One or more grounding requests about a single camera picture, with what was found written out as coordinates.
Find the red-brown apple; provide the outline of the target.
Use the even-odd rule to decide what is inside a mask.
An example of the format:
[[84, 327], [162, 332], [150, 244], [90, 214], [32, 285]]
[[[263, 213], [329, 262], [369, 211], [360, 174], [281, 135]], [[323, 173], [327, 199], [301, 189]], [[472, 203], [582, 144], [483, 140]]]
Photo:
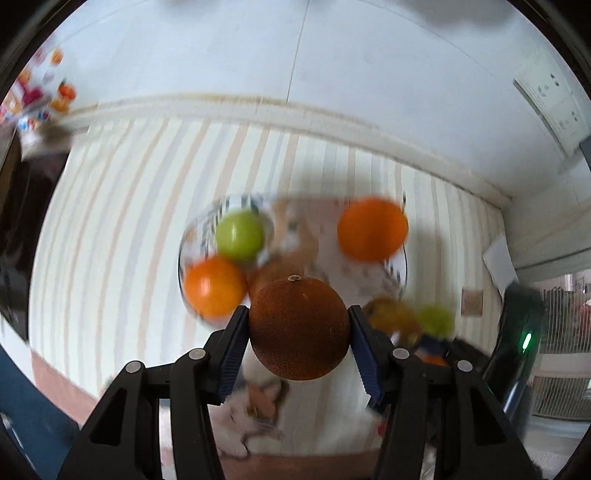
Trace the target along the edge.
[[370, 326], [396, 337], [396, 344], [413, 347], [423, 336], [424, 330], [418, 315], [404, 302], [388, 297], [377, 297], [362, 308]]
[[254, 299], [267, 284], [276, 280], [287, 279], [290, 275], [304, 275], [304, 269], [293, 261], [276, 258], [266, 262], [249, 275], [249, 298]]

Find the floral oval plate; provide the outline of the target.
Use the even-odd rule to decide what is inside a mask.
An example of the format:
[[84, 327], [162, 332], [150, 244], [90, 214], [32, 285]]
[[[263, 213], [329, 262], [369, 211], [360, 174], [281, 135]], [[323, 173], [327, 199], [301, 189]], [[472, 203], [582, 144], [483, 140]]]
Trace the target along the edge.
[[217, 253], [215, 230], [231, 213], [250, 210], [259, 215], [266, 243], [256, 259], [246, 264], [255, 272], [270, 261], [294, 261], [304, 274], [331, 285], [346, 305], [366, 305], [380, 296], [403, 298], [408, 284], [404, 248], [381, 263], [360, 263], [342, 254], [338, 223], [352, 198], [235, 194], [213, 202], [191, 219], [180, 241], [177, 277], [180, 295], [190, 314], [202, 320], [185, 293], [184, 278], [190, 267]]

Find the small orange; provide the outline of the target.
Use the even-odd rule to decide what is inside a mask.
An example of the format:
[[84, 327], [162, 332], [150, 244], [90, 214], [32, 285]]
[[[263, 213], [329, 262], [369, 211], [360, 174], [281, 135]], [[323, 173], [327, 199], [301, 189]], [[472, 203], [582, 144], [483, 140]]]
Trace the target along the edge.
[[428, 354], [425, 352], [419, 352], [417, 353], [417, 357], [426, 364], [430, 364], [430, 365], [435, 365], [435, 366], [442, 366], [442, 367], [448, 367], [449, 364], [447, 363], [447, 361], [438, 355], [432, 355], [432, 354]]

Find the medium orange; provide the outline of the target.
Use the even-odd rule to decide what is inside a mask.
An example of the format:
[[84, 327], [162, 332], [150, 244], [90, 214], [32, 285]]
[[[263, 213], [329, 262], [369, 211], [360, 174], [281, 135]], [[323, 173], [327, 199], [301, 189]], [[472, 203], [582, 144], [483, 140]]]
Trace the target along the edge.
[[221, 322], [247, 293], [245, 271], [228, 259], [212, 256], [191, 265], [182, 281], [189, 306], [207, 322]]

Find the white wall socket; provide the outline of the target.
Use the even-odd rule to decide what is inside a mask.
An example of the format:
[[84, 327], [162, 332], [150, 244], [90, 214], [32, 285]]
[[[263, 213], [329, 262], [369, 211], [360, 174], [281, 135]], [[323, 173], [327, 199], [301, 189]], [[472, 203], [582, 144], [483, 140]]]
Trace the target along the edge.
[[589, 134], [570, 84], [550, 53], [537, 50], [516, 73], [515, 83], [535, 106], [567, 156]]

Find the white folded paper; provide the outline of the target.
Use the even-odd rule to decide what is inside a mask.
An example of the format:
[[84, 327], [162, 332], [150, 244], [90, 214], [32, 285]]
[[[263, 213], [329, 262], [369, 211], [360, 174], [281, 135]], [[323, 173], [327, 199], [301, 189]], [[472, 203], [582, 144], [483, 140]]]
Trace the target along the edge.
[[519, 282], [504, 234], [497, 236], [485, 250], [483, 261], [494, 286], [501, 298], [504, 298], [506, 289], [511, 284]]

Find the brown round fruit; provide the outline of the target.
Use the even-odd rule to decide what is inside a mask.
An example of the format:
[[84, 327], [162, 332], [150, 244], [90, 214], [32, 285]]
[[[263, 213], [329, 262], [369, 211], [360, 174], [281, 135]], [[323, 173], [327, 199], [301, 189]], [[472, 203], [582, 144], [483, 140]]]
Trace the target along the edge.
[[349, 350], [349, 316], [321, 280], [291, 275], [267, 284], [249, 308], [252, 350], [277, 377], [308, 381], [339, 366]]

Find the striped cat table mat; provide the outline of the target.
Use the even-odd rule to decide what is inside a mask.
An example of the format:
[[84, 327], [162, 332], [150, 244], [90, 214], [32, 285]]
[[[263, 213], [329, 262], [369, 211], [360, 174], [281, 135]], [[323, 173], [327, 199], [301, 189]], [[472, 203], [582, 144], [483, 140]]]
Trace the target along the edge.
[[[179, 292], [181, 235], [213, 201], [247, 193], [403, 203], [406, 300], [452, 310], [460, 337], [493, 349], [501, 299], [482, 255], [505, 231], [497, 208], [324, 138], [211, 120], [122, 120], [91, 127], [73, 147], [42, 227], [29, 307], [40, 391], [84, 422], [127, 362], [169, 363], [203, 345], [207, 327]], [[461, 315], [463, 288], [484, 291], [481, 317]]]

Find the green apple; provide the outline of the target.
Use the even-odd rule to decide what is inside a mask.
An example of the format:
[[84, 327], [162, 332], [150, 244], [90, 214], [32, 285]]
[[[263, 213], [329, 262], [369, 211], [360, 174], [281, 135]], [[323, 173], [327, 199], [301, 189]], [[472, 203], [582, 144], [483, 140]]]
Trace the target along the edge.
[[427, 305], [418, 313], [419, 323], [426, 335], [445, 339], [455, 332], [455, 316], [440, 304]]
[[263, 249], [266, 232], [252, 210], [230, 212], [215, 229], [217, 253], [237, 262], [249, 263]]

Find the colourful fruit sticker box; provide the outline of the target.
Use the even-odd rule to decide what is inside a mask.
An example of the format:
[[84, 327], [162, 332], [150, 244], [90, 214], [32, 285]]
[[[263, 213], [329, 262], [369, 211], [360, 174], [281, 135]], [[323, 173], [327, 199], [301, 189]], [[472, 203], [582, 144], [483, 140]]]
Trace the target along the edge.
[[62, 48], [43, 44], [21, 70], [1, 104], [1, 126], [27, 133], [67, 115], [78, 91], [65, 76]]

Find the brown mat label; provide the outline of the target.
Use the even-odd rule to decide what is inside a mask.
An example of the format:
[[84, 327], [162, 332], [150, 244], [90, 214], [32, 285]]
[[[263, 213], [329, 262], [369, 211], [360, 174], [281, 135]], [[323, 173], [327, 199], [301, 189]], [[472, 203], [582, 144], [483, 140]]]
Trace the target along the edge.
[[463, 317], [481, 317], [484, 312], [484, 291], [482, 289], [463, 288], [461, 294], [461, 315]]

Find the large orange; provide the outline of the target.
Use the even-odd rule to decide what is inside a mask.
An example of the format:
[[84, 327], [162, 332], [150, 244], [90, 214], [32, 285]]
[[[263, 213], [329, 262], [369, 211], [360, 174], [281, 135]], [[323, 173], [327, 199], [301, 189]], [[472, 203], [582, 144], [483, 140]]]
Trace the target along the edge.
[[409, 222], [401, 205], [367, 197], [350, 203], [339, 218], [339, 248], [349, 259], [377, 263], [388, 260], [404, 245]]

